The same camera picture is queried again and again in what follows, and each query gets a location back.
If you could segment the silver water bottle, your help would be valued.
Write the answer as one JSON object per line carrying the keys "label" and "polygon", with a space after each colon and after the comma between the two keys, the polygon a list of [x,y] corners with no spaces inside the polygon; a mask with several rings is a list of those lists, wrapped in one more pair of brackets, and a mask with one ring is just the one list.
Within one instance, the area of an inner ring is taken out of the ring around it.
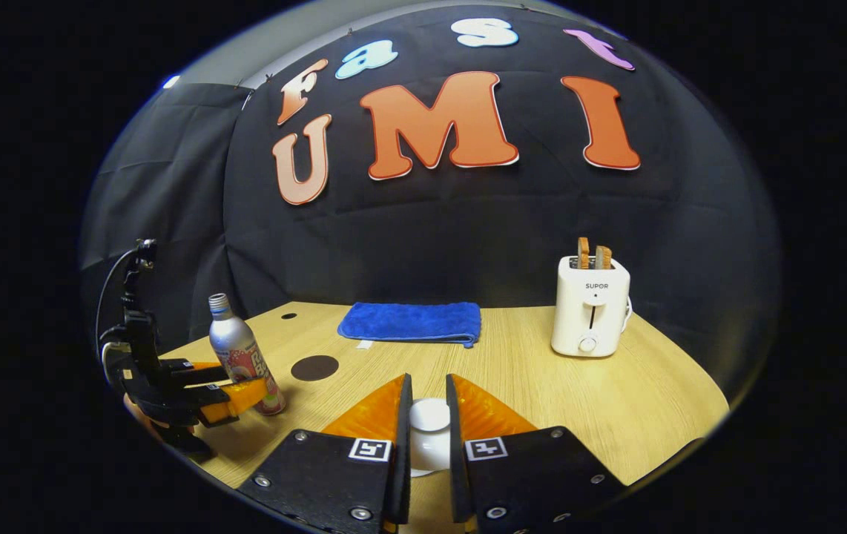
{"label": "silver water bottle", "polygon": [[264,386],[263,398],[254,404],[261,415],[283,412],[287,406],[285,396],[268,368],[251,328],[231,310],[226,294],[210,295],[208,305],[212,312],[209,341],[231,382],[257,382]]}

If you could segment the white toaster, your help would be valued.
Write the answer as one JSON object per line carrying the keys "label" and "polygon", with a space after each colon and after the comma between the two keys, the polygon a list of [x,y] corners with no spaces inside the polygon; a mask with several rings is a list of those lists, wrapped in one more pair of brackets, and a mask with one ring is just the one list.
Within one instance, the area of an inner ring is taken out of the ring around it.
{"label": "white toaster", "polygon": [[566,256],[557,265],[551,348],[564,356],[611,356],[633,314],[630,273],[616,260],[607,270],[577,269],[576,263],[577,256]]}

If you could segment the white teacup lid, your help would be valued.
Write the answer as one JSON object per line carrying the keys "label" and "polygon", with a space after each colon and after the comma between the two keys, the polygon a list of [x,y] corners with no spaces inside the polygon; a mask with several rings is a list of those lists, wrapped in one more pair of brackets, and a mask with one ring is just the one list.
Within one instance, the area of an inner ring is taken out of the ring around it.
{"label": "white teacup lid", "polygon": [[450,467],[450,414],[443,398],[420,398],[409,412],[411,477]]}

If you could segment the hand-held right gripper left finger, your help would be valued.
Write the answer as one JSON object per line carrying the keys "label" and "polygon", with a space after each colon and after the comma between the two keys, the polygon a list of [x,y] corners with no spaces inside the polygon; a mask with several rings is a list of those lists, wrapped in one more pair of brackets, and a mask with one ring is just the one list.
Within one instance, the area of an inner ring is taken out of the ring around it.
{"label": "hand-held right gripper left finger", "polygon": [[412,402],[403,373],[321,432],[292,430],[238,490],[326,534],[400,534],[409,521]]}

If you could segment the black backdrop cloth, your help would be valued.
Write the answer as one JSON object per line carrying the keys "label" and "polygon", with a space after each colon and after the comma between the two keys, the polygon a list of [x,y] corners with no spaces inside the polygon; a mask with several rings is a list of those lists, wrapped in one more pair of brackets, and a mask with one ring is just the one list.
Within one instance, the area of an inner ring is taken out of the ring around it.
{"label": "black backdrop cloth", "polygon": [[111,266],[158,241],[142,297],[166,348],[207,295],[552,306],[560,257],[606,245],[635,314],[729,398],[780,314],[777,222],[712,102],[581,17],[467,0],[322,0],[256,24],[139,109],[79,237],[92,335]]}

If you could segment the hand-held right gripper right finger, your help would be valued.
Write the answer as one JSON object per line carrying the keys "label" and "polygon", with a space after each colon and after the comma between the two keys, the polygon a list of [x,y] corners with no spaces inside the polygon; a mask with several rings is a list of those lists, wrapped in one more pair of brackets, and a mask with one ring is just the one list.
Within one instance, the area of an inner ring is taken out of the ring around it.
{"label": "hand-held right gripper right finger", "polygon": [[565,426],[538,428],[450,373],[450,499],[465,534],[568,534],[627,485]]}

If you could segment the blue towel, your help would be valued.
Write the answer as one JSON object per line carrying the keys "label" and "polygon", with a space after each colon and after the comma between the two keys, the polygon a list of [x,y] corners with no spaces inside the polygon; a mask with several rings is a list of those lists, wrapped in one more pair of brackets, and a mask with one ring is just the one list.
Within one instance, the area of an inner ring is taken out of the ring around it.
{"label": "blue towel", "polygon": [[474,302],[438,305],[357,302],[337,332],[348,339],[457,343],[471,348],[482,332],[481,308]]}

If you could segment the dark round coaster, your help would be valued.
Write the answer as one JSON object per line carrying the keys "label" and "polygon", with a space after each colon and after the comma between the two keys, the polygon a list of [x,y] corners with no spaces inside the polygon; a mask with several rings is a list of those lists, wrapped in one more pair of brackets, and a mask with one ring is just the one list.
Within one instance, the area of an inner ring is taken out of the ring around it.
{"label": "dark round coaster", "polygon": [[331,355],[311,355],[296,361],[290,372],[295,379],[312,382],[334,375],[339,365],[339,361]]}

